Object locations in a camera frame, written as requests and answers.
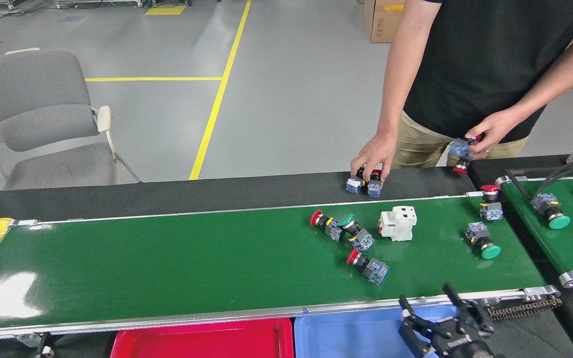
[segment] chair armrest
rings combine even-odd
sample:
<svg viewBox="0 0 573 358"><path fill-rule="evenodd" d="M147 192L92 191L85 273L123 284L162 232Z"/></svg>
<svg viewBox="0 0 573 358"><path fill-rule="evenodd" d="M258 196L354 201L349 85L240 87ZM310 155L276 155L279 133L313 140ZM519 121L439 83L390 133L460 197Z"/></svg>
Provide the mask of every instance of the chair armrest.
<svg viewBox="0 0 573 358"><path fill-rule="evenodd" d="M98 114L96 116L96 126L98 132L109 131L109 127L112 125L112 113L109 110L109 106L103 106L98 109Z"/></svg>

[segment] red plastic bin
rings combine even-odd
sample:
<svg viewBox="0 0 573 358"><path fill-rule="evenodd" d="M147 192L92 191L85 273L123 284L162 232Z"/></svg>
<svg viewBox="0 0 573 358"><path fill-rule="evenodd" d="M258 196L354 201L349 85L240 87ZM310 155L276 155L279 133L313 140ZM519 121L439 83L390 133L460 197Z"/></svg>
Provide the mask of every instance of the red plastic bin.
<svg viewBox="0 0 573 358"><path fill-rule="evenodd" d="M134 329L116 335L110 358L293 358L290 319Z"/></svg>

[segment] cardboard box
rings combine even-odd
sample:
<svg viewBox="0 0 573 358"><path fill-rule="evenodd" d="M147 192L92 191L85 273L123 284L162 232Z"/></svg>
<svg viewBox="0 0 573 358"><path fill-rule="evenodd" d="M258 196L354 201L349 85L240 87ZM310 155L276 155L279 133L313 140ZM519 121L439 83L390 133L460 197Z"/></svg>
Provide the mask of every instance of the cardboard box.
<svg viewBox="0 0 573 358"><path fill-rule="evenodd" d="M365 0L364 24L372 43L393 41L405 0Z"/></svg>

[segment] green conveyor belt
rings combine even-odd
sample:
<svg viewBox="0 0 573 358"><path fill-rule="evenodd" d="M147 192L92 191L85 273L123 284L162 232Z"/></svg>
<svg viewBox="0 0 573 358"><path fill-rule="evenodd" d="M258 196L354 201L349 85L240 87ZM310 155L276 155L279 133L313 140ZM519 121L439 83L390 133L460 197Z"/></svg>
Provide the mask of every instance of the green conveyor belt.
<svg viewBox="0 0 573 358"><path fill-rule="evenodd" d="M0 328L352 303L545 285L505 220L495 259L464 242L480 197L450 197L12 227L0 245ZM411 242L377 234L381 211L412 205ZM381 285L348 266L348 244L309 224L347 213L390 267Z"/></svg>
<svg viewBox="0 0 573 358"><path fill-rule="evenodd" d="M541 180L524 181L523 187L534 194L541 183ZM570 218L571 222L563 229L550 229L547 219L532 208L513 183L505 183L501 188L557 272L573 270L573 179L555 181L543 190L557 197L563 213Z"/></svg>

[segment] gray floor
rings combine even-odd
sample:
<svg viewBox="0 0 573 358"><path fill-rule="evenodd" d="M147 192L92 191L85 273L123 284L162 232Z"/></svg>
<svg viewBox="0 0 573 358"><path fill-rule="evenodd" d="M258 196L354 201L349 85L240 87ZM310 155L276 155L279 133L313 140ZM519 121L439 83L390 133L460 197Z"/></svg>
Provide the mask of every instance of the gray floor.
<svg viewBox="0 0 573 358"><path fill-rule="evenodd" d="M134 3L39 9L0 20L0 55L66 50L88 78L219 77L245 3L194 0L178 16L144 16ZM388 51L369 43L362 9L355 0L253 0L201 179L348 170L375 132ZM0 16L6 12L0 6ZM144 181L189 179L219 82L88 85L93 106L111 106L114 141ZM72 146L2 148L3 165L11 170L20 159ZM573 90L548 106L521 154L570 151Z"/></svg>

